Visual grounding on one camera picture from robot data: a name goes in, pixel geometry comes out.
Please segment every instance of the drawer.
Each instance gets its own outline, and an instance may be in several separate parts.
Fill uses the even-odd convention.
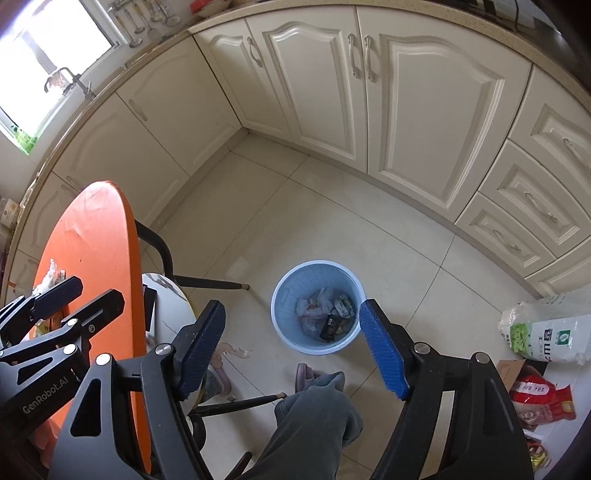
[[[525,277],[555,259],[533,233],[476,192],[456,225]]]
[[[591,214],[591,115],[533,67],[509,138],[558,178]]]
[[[479,191],[522,223],[557,257],[591,235],[591,219],[542,165],[508,140]]]
[[[591,283],[591,238],[526,280],[544,296]]]

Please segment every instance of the faucet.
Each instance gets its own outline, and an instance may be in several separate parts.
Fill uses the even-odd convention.
[[[90,89],[90,82],[88,82],[88,87],[84,85],[84,83],[82,83],[82,81],[80,80],[80,74],[74,75],[68,67],[62,67],[60,69],[57,69],[55,72],[52,72],[51,75],[49,75],[49,77],[47,77],[47,80],[45,81],[45,86],[43,87],[45,93],[48,92],[48,87],[51,86],[52,81],[57,80],[59,78],[62,70],[68,72],[68,74],[70,74],[70,76],[72,77],[72,82],[68,83],[68,86],[63,91],[64,95],[67,95],[67,93],[70,90],[72,90],[76,84],[78,84],[84,92],[84,98],[86,100],[94,100],[96,98],[96,94]]]

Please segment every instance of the blue gripper pad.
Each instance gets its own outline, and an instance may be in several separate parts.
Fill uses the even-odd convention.
[[[185,325],[173,340],[174,393],[179,401],[201,387],[203,376],[226,327],[226,309],[210,300],[192,325]]]
[[[361,304],[359,323],[386,388],[394,392],[400,400],[407,400],[410,393],[407,374],[412,362],[408,347],[413,343],[404,327],[390,323],[386,314],[373,299],[365,300]],[[402,335],[400,335],[402,332],[397,332],[397,327],[402,329]]]

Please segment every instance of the plastic bag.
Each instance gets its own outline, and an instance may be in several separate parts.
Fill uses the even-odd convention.
[[[509,396],[517,416],[528,426],[576,418],[570,385],[557,390],[540,374],[520,376],[511,387]]]
[[[506,310],[499,331],[525,358],[545,362],[591,359],[591,285]]]

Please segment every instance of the red bag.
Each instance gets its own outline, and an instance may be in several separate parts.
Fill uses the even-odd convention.
[[[576,418],[570,385],[557,390],[539,374],[520,376],[509,395],[519,419],[527,425]]]

